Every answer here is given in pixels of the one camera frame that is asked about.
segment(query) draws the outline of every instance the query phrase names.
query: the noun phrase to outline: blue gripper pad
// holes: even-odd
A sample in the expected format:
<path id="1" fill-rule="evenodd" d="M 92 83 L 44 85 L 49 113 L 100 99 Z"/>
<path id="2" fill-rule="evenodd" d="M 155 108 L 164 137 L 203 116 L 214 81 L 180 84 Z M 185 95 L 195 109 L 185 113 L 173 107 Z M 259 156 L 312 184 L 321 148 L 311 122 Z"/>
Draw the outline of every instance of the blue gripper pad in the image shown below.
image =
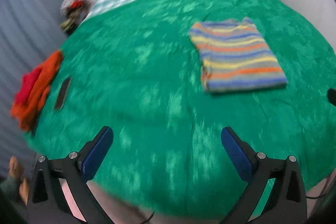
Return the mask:
<path id="1" fill-rule="evenodd" d="M 82 179 L 84 181 L 92 180 L 101 163 L 103 162 L 108 150 L 113 143 L 113 131 L 110 127 L 105 127 L 105 132 L 96 142 L 89 152 L 88 156 L 82 162 Z"/>
<path id="2" fill-rule="evenodd" d="M 227 128 L 222 129 L 221 141 L 241 180 L 249 182 L 253 174 L 253 165 Z"/>

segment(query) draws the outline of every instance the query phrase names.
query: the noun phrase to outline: silver bolt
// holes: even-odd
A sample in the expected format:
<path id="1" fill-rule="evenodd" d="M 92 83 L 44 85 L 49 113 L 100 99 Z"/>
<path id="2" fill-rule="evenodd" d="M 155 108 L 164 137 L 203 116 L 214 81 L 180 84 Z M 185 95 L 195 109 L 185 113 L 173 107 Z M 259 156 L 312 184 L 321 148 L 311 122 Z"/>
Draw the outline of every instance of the silver bolt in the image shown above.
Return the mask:
<path id="1" fill-rule="evenodd" d="M 77 152 L 71 152 L 70 154 L 69 154 L 69 158 L 71 158 L 71 159 L 74 159 L 74 158 L 76 158 L 77 157 Z"/>
<path id="2" fill-rule="evenodd" d="M 296 162 L 296 157 L 294 157 L 294 156 L 289 156 L 289 160 L 292 161 L 292 162 Z"/>
<path id="3" fill-rule="evenodd" d="M 38 161 L 43 162 L 45 160 L 45 156 L 39 156 Z"/>
<path id="4" fill-rule="evenodd" d="M 264 158 L 266 158 L 266 154 L 263 153 L 263 152 L 258 152 L 257 157 L 260 158 L 260 159 L 264 159 Z"/>

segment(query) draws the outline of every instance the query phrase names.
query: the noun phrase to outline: striped folded cloth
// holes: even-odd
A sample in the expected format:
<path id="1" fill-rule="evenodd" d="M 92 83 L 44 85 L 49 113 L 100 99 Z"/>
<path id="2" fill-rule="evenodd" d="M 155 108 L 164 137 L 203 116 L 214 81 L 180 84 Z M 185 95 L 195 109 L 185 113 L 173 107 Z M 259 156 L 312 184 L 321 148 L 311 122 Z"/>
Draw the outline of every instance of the striped folded cloth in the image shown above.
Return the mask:
<path id="1" fill-rule="evenodd" d="M 286 76 L 253 21 L 197 22 L 190 40 L 202 61 L 205 91 L 230 92 L 284 86 Z"/>

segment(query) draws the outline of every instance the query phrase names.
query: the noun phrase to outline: orange cloth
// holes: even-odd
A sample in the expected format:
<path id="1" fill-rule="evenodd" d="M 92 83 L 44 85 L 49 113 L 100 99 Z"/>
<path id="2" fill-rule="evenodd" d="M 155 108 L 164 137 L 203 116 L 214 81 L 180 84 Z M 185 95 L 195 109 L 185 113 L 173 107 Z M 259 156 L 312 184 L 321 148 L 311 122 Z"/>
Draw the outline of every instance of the orange cloth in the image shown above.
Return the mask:
<path id="1" fill-rule="evenodd" d="M 37 114 L 41 111 L 50 91 L 50 83 L 59 70 L 63 61 L 61 51 L 56 51 L 46 61 L 38 65 L 42 71 L 30 92 L 26 104 L 20 105 L 14 102 L 10 111 L 11 115 L 19 121 L 19 128 L 29 131 L 34 128 Z"/>

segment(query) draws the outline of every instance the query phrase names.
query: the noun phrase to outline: black cable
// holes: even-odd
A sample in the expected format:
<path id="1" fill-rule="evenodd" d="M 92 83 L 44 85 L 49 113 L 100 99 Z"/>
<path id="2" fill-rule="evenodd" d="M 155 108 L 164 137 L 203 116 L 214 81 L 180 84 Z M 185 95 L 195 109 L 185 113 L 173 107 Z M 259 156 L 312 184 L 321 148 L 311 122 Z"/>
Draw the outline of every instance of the black cable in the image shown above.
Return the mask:
<path id="1" fill-rule="evenodd" d="M 154 213 L 155 213 L 155 212 L 152 212 L 151 216 L 150 216 L 149 218 L 147 218 L 146 220 L 142 221 L 140 224 L 145 224 L 145 223 L 148 223 L 148 222 L 149 222 L 149 220 L 151 220 L 151 219 L 152 219 L 152 217 L 154 216 Z"/>
<path id="2" fill-rule="evenodd" d="M 306 198 L 308 199 L 319 199 L 319 198 L 323 198 L 327 193 L 324 193 L 322 195 L 318 195 L 318 196 L 306 196 Z"/>

